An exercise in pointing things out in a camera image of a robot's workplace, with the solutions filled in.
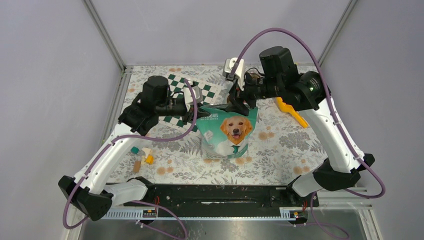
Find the green pet food bag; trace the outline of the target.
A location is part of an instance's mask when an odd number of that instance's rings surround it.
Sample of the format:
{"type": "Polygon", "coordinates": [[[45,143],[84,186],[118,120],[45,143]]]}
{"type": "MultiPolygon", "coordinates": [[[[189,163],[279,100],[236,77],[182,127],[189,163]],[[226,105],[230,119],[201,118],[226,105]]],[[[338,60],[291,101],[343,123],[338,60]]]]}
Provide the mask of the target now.
{"type": "Polygon", "coordinates": [[[196,120],[201,135],[202,157],[205,159],[236,159],[248,150],[249,137],[256,127],[258,108],[248,115],[225,111],[224,104],[204,105],[199,109],[206,116],[196,120]]]}

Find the orange plastic scoop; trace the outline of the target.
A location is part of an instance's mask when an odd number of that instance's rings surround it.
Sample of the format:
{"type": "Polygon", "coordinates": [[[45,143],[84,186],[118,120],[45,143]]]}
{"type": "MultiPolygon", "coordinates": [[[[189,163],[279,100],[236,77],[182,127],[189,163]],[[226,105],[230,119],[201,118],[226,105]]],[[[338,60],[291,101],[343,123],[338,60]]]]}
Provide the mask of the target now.
{"type": "Polygon", "coordinates": [[[277,97],[275,101],[278,109],[281,112],[290,114],[304,129],[309,127],[308,123],[300,116],[300,114],[296,112],[291,105],[286,104],[281,97],[277,97]]]}

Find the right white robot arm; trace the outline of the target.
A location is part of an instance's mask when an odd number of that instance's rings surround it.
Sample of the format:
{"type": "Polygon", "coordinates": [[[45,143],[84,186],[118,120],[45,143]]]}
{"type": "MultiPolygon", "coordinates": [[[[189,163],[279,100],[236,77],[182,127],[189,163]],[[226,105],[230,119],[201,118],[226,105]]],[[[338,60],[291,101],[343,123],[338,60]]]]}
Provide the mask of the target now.
{"type": "Polygon", "coordinates": [[[282,46],[262,51],[259,59],[263,72],[257,78],[247,72],[243,60],[226,59],[222,75],[233,83],[226,110],[246,116],[258,100],[279,97],[306,120],[327,155],[313,171],[289,183],[287,201],[299,206],[313,192],[353,187],[375,158],[355,145],[320,75],[300,73],[290,50],[282,46]]]}

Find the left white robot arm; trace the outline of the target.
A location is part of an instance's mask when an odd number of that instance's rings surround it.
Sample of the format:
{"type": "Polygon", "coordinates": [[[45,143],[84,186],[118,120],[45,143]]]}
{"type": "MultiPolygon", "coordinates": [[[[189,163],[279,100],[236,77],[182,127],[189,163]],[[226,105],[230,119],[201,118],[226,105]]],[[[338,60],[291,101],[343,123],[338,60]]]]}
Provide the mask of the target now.
{"type": "Polygon", "coordinates": [[[190,127],[174,140],[188,135],[197,118],[203,116],[200,106],[202,90],[195,81],[185,79],[180,89],[172,89],[168,78],[150,76],[117,119],[117,124],[95,156],[74,176],[64,175],[58,186],[67,198],[66,206],[73,205],[86,218],[100,220],[111,207],[139,201],[148,206],[155,200],[155,192],[141,180],[107,185],[112,172],[138,140],[153,141],[147,133],[161,117],[181,117],[190,127]]]}

